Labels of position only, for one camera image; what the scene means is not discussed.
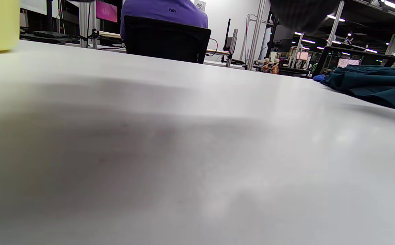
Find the person's left hand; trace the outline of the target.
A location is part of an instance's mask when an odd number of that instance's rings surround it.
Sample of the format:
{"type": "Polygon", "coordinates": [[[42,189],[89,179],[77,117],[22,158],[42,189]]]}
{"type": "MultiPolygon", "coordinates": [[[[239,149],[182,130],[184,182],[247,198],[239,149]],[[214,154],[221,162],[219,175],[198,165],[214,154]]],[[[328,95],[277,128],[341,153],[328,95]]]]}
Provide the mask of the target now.
{"type": "Polygon", "coordinates": [[[287,28],[313,33],[339,5],[339,0],[271,0],[271,9],[287,28]]]}

